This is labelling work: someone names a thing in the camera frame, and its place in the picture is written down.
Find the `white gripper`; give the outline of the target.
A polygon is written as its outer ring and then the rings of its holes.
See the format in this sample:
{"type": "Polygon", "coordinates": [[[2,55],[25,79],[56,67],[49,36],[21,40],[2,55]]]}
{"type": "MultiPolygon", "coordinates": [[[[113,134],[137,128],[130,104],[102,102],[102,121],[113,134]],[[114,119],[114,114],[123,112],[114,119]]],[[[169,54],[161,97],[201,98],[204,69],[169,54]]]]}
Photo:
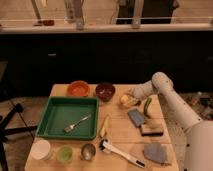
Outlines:
{"type": "Polygon", "coordinates": [[[129,95],[129,94],[123,94],[123,95],[127,95],[129,97],[129,101],[125,104],[122,104],[120,102],[122,106],[129,108],[129,107],[133,106],[135,99],[140,99],[140,100],[144,99],[144,92],[143,92],[143,89],[140,86],[134,87],[132,94],[133,94],[134,97],[129,95]]]}

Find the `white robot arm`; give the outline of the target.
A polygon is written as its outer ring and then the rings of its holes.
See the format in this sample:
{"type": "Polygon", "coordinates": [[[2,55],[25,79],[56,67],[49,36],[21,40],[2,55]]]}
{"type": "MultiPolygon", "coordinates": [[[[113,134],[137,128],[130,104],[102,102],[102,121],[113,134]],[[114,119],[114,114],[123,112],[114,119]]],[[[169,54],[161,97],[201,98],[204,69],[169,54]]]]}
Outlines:
{"type": "Polygon", "coordinates": [[[213,171],[213,121],[203,120],[175,91],[165,73],[154,73],[149,81],[130,87],[126,93],[137,100],[163,95],[186,135],[184,171],[213,171]]]}

